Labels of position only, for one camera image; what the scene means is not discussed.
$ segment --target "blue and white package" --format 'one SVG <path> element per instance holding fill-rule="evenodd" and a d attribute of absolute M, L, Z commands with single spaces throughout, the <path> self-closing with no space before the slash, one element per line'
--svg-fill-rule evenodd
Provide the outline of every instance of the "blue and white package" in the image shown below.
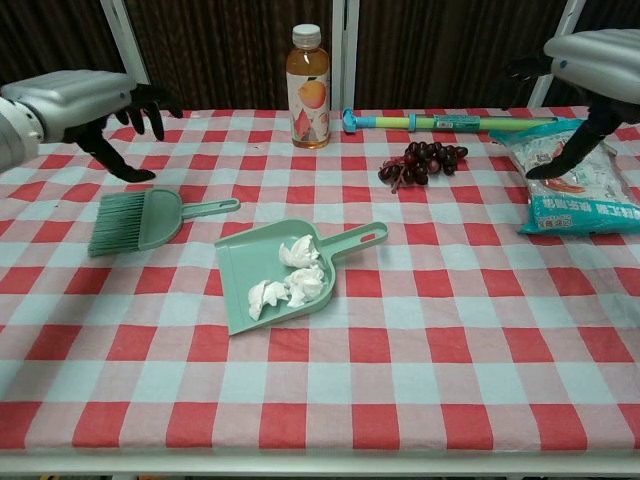
<path fill-rule="evenodd" d="M 507 147 L 524 178 L 551 161 L 582 120 L 560 120 L 523 132 L 491 132 Z M 588 235 L 639 233 L 640 204 L 615 165 L 615 151 L 601 142 L 573 170 L 551 180 L 526 180 L 529 221 L 521 233 Z"/>

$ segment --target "toy water gun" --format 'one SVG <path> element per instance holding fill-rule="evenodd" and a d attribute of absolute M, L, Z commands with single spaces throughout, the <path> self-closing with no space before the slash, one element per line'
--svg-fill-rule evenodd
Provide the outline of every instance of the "toy water gun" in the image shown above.
<path fill-rule="evenodd" d="M 355 133 L 359 128 L 400 128 L 416 130 L 449 130 L 479 132 L 484 130 L 520 131 L 558 121 L 558 117 L 480 117 L 477 115 L 419 115 L 406 117 L 358 117 L 350 108 L 342 112 L 342 128 Z"/>

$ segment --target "bottle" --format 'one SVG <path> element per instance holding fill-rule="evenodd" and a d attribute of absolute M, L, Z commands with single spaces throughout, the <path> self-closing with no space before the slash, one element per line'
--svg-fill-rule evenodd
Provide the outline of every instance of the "bottle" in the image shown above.
<path fill-rule="evenodd" d="M 320 27 L 293 28 L 295 48 L 287 57 L 291 139 L 296 147 L 329 143 L 329 54 L 320 48 Z"/>

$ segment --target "table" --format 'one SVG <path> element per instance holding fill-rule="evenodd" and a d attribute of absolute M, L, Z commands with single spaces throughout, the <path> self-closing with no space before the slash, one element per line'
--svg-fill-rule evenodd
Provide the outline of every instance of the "table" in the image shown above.
<path fill-rule="evenodd" d="M 286 112 L 165 120 L 165 142 L 107 128 L 149 185 L 70 145 L 0 176 L 0 471 L 640 471 L 639 235 L 519 235 L 524 182 L 486 134 L 347 136 L 334 114 L 305 151 Z M 392 195 L 379 165 L 432 138 L 467 160 Z M 640 185 L 638 129 L 611 145 Z M 242 207 L 89 259 L 100 196 L 151 185 Z M 212 244 L 285 216 L 390 233 L 338 263 L 323 311 L 229 338 Z"/>

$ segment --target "crumpled white paper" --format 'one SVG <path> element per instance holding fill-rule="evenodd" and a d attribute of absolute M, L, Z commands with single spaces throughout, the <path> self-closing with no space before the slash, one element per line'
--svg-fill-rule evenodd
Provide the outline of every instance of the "crumpled white paper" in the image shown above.
<path fill-rule="evenodd" d="M 318 297 L 324 287 L 324 272 L 316 263 L 309 268 L 300 268 L 284 279 L 284 285 L 289 289 L 291 300 L 287 307 L 301 307 Z"/>
<path fill-rule="evenodd" d="M 291 250 L 281 244 L 279 255 L 280 261 L 288 267 L 307 268 L 317 265 L 320 253 L 313 245 L 311 235 L 305 235 L 296 240 Z"/>
<path fill-rule="evenodd" d="M 278 300 L 288 300 L 289 292 L 281 282 L 262 280 L 249 289 L 249 316 L 258 321 L 262 313 L 262 307 L 267 303 L 275 307 Z"/>

